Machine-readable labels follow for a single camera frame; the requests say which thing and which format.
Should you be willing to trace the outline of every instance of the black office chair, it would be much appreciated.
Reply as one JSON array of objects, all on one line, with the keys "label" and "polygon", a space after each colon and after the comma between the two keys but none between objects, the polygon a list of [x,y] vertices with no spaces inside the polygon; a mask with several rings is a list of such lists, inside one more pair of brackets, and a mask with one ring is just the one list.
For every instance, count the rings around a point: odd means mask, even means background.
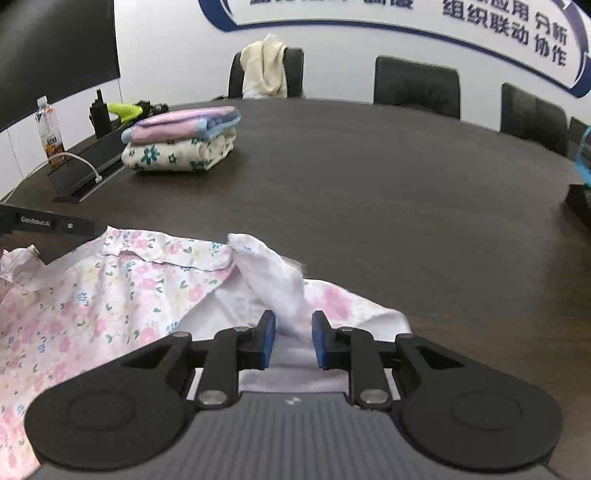
[{"label": "black office chair", "polygon": [[501,89],[501,132],[533,140],[566,157],[566,115],[558,105],[504,83]]},{"label": "black office chair", "polygon": [[[228,98],[242,98],[244,70],[240,65],[241,51],[234,55],[228,82]],[[302,97],[304,80],[304,51],[301,48],[286,48],[283,54],[283,66],[287,78],[287,96]]]},{"label": "black office chair", "polygon": [[457,70],[379,56],[375,59],[374,103],[460,118]]},{"label": "black office chair", "polygon": [[569,143],[568,143],[568,155],[567,158],[569,160],[574,160],[575,154],[579,149],[579,142],[581,141],[581,137],[583,136],[585,130],[587,129],[587,124],[583,123],[581,120],[575,117],[570,118],[569,123],[569,131],[567,133]]}]

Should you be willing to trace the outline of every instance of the wall sign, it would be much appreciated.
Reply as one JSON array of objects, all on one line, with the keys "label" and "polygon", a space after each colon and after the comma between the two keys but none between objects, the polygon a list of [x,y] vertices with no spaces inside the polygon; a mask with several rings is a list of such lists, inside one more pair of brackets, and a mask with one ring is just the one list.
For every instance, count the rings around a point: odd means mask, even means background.
[{"label": "wall sign", "polygon": [[571,95],[591,90],[589,42],[570,0],[199,0],[226,32],[287,25],[379,28],[457,44]]}]

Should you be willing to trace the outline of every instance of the television screen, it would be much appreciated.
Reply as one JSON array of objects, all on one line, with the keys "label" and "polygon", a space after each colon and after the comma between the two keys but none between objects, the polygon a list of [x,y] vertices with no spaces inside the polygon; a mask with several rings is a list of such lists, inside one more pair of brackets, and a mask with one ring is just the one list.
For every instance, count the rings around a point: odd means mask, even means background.
[{"label": "television screen", "polygon": [[119,77],[113,0],[0,0],[0,131]]}]

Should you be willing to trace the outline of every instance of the floral folded cloth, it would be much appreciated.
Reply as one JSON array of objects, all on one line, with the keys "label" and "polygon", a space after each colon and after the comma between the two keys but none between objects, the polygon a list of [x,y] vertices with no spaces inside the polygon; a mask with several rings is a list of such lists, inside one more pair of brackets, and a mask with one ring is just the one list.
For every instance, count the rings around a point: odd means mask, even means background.
[{"label": "floral folded cloth", "polygon": [[133,170],[209,170],[234,148],[236,129],[204,142],[198,138],[169,140],[151,145],[128,144],[121,154],[123,164]]},{"label": "floral folded cloth", "polygon": [[242,117],[235,106],[162,113],[137,122],[121,134],[124,144],[147,145],[198,138],[210,141],[235,127]]}]

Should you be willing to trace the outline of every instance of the black stand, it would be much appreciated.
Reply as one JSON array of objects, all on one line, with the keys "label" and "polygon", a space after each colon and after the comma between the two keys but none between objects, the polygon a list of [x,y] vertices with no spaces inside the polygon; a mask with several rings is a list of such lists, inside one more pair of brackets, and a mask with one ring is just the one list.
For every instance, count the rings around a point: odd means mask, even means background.
[{"label": "black stand", "polygon": [[586,185],[572,184],[564,202],[591,230],[591,189]]},{"label": "black stand", "polygon": [[63,165],[47,174],[57,193],[53,201],[80,203],[122,171],[125,167],[121,161],[121,153],[125,145],[121,143],[121,132],[130,126],[131,124],[127,123],[98,140],[93,136],[69,149],[68,152],[88,160],[103,177],[103,181],[96,183],[95,174],[88,165],[69,158]]}]

